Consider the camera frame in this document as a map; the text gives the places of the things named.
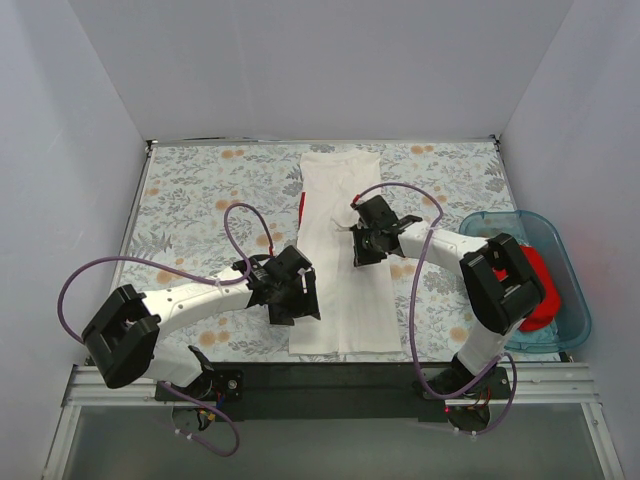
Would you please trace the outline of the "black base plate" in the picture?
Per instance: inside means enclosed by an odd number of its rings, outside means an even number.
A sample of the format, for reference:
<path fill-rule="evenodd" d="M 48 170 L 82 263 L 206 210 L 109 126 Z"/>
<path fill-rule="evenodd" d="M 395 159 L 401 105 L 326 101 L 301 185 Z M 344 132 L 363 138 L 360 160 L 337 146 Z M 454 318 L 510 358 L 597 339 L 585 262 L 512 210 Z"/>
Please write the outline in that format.
<path fill-rule="evenodd" d="M 198 396 L 235 421 L 448 420 L 445 402 L 423 396 L 411 363 L 223 363 Z"/>

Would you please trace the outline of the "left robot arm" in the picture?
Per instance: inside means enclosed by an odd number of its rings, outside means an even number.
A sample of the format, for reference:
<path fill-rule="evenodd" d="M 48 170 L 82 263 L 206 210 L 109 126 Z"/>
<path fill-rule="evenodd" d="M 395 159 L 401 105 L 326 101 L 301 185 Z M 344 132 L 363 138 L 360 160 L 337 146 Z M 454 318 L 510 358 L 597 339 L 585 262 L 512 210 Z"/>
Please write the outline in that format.
<path fill-rule="evenodd" d="M 208 317 L 254 306 L 266 307 L 273 325 L 318 319 L 311 261 L 288 246 L 277 256 L 239 260 L 201 282 L 147 292 L 123 285 L 107 298 L 81 338 L 108 388 L 146 378 L 168 382 L 200 400 L 212 390 L 212 362 L 195 346 L 171 349 L 165 338 Z"/>

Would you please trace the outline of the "floral patterned table mat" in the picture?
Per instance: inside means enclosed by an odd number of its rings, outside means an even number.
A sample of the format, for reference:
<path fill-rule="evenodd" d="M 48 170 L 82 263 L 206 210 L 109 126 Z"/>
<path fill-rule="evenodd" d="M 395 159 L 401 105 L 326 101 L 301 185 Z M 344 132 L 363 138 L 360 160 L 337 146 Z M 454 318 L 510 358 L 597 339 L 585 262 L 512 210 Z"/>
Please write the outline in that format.
<path fill-rule="evenodd" d="M 471 143 L 365 143 L 380 156 L 383 194 L 400 215 L 444 217 L 457 229 L 470 214 L 510 211 L 514 201 L 495 146 Z M 263 253 L 295 241 L 306 152 L 346 152 L 345 142 L 163 144 L 147 169 L 127 237 L 130 261 L 115 284 L 138 290 L 210 276 L 239 251 Z M 474 316 L 462 281 L 440 268 L 393 258 L 399 335 L 422 360 L 445 362 L 469 334 Z"/>

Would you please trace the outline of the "teal plastic bin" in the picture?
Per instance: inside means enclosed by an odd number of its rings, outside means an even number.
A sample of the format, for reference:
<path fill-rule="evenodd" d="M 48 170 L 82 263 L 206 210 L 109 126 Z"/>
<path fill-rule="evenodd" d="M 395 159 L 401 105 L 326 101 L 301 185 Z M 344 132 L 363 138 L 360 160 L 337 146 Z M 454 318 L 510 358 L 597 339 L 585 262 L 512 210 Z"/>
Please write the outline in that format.
<path fill-rule="evenodd" d="M 494 237 L 504 232 L 520 244 L 535 248 L 559 293 L 561 305 L 550 325 L 531 333 L 518 332 L 507 343 L 513 352 L 551 354 L 571 351 L 589 337 L 592 318 L 565 245 L 543 216 L 526 210 L 476 212 L 459 227 L 467 236 Z"/>

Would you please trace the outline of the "aluminium frame rail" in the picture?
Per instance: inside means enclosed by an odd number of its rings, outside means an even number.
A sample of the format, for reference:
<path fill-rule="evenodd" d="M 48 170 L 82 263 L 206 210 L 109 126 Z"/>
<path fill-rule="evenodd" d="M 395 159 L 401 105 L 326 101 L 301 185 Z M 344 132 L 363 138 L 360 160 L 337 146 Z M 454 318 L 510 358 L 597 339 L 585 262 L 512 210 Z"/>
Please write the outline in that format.
<path fill-rule="evenodd" d="M 413 419 L 215 423 L 204 439 L 185 402 L 153 382 L 110 390 L 92 367 L 72 371 L 43 475 L 47 479 L 620 479 L 589 368 L 521 363 L 483 409 L 497 422 L 477 437 Z"/>

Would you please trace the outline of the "white t-shirt red print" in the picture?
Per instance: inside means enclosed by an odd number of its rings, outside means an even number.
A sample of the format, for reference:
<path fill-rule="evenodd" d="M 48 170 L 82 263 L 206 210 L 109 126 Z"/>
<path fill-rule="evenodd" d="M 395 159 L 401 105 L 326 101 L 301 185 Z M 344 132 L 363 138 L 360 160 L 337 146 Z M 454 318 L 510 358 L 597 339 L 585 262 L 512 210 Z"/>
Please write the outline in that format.
<path fill-rule="evenodd" d="M 354 265 L 349 228 L 355 195 L 381 181 L 380 156 L 352 149 L 301 156 L 297 248 L 312 263 L 320 318 L 290 328 L 291 355 L 386 354 L 402 350 L 389 262 Z"/>

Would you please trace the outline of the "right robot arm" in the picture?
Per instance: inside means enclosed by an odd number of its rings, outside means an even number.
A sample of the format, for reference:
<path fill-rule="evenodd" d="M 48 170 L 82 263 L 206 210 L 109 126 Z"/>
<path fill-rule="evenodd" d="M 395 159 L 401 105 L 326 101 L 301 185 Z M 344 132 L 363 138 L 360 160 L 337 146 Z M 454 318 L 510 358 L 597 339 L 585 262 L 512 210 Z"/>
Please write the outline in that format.
<path fill-rule="evenodd" d="M 351 208 L 359 216 L 350 228 L 356 267 L 395 255 L 426 261 L 462 279 L 476 324 L 449 366 L 423 384 L 436 396 L 479 395 L 513 333 L 546 297 L 517 240 L 505 233 L 489 239 L 466 236 L 416 215 L 400 218 L 380 195 L 364 201 L 355 197 Z"/>

